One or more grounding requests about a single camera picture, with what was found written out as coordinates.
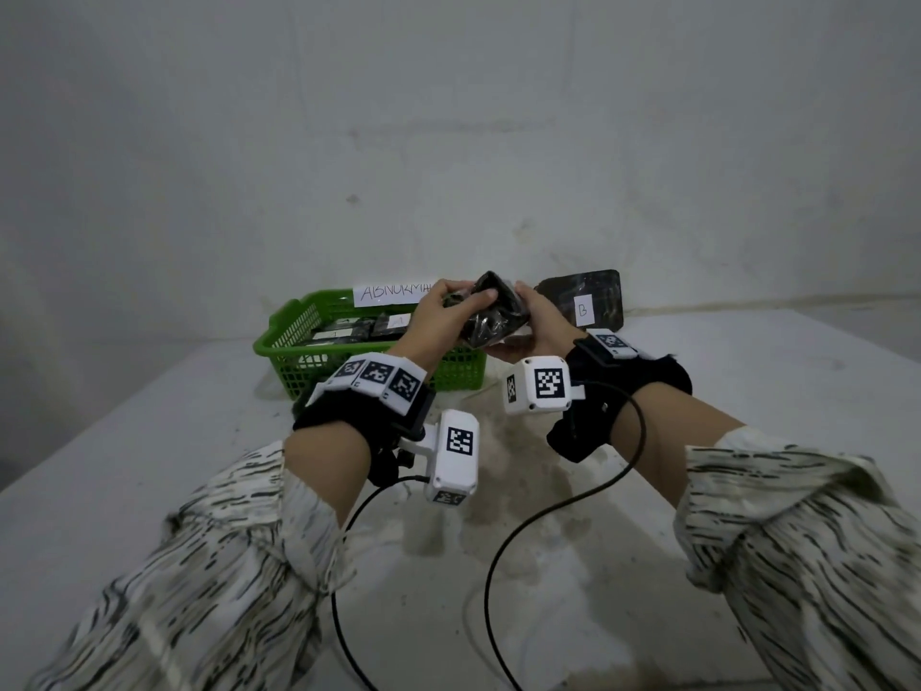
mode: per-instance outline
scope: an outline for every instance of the human hand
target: human hand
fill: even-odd
[[[515,284],[515,292],[521,296],[531,313],[531,331],[528,336],[506,337],[498,345],[490,345],[484,351],[490,357],[515,364],[526,357],[563,357],[572,351],[576,339],[588,335],[563,317],[556,306],[521,281]]]
[[[405,357],[419,364],[429,375],[435,372],[438,362],[457,346],[458,335],[473,313],[488,308],[498,297],[494,288],[474,293],[465,301],[445,308],[443,298],[448,293],[473,286],[473,281],[445,281],[441,279],[425,294],[415,307],[409,329],[388,354]]]

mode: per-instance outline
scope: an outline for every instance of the patterned sleeve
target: patterned sleeve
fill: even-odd
[[[284,468],[281,442],[215,476],[165,527],[28,689],[275,691],[304,674],[340,532]]]
[[[869,459],[751,428],[689,448],[675,533],[785,689],[921,688],[921,547]]]

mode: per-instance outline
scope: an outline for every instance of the white wall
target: white wall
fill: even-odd
[[[920,12],[0,1],[0,466],[321,287],[616,267],[628,308],[921,291]]]

